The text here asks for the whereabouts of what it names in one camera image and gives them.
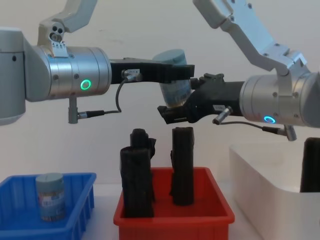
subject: blue indicator light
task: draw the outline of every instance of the blue indicator light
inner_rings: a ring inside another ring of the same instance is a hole
[[[264,121],[268,124],[275,124],[276,123],[276,120],[271,116],[265,116]]]

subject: green indicator light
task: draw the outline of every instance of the green indicator light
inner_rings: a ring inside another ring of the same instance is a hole
[[[82,89],[83,91],[88,90],[89,88],[91,88],[91,81],[88,80],[88,79],[83,80],[83,81],[81,82],[80,87],[81,87],[81,89]]]

